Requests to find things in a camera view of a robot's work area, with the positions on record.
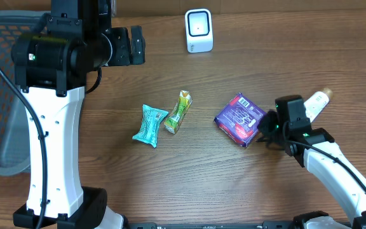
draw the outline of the purple box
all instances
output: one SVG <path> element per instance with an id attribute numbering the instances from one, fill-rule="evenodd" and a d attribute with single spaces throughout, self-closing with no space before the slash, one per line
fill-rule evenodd
<path id="1" fill-rule="evenodd" d="M 238 93 L 214 118 L 215 123 L 237 144 L 247 147 L 258 133 L 258 124 L 265 115 L 248 98 Z"/>

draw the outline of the bottle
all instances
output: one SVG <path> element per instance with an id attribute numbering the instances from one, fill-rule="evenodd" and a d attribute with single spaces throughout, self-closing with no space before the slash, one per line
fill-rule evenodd
<path id="1" fill-rule="evenodd" d="M 328 88 L 324 88 L 322 91 L 314 93 L 310 99 L 304 102 L 306 107 L 306 116 L 310 119 L 310 122 L 316 119 L 325 106 L 330 102 L 333 97 L 333 91 Z"/>

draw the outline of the wooden surface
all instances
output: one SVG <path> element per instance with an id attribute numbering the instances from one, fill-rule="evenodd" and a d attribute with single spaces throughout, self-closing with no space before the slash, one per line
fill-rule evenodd
<path id="1" fill-rule="evenodd" d="M 208 8 L 212 13 L 366 9 L 366 0 L 116 0 L 117 16 L 184 15 Z M 0 0 L 0 10 L 50 10 L 51 0 Z"/>
<path id="2" fill-rule="evenodd" d="M 130 221 L 248 223 L 323 210 L 346 220 L 306 169 L 284 154 L 234 144 L 213 122 L 237 92 L 262 109 L 277 97 L 334 99 L 314 122 L 366 177 L 366 10 L 254 13 L 213 17 L 214 49 L 189 55 L 184 17 L 118 18 L 142 25 L 142 66 L 103 70 L 86 96 L 79 131 L 85 186 L 105 188 L 109 206 Z M 88 79 L 95 81 L 95 74 Z M 132 141 L 142 105 L 171 111 L 180 90 L 194 102 L 179 132 L 159 130 L 158 147 Z M 0 177 L 0 228 L 27 200 L 29 174 Z"/>

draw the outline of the wooden wall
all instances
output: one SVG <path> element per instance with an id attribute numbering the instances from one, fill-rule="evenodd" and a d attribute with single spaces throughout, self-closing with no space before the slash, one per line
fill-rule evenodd
<path id="1" fill-rule="evenodd" d="M 366 0 L 118 0 L 120 17 L 183 15 L 193 8 L 212 13 L 366 9 Z M 50 0 L 0 0 L 0 10 L 50 10 Z"/>

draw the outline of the teal wrapper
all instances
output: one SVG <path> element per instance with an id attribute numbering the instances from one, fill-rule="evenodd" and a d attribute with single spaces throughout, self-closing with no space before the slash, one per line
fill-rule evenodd
<path id="1" fill-rule="evenodd" d="M 151 144 L 154 148 L 158 143 L 158 131 L 162 120 L 168 115 L 168 111 L 151 108 L 148 105 L 142 106 L 143 117 L 142 125 L 138 134 L 135 134 L 132 139 Z"/>

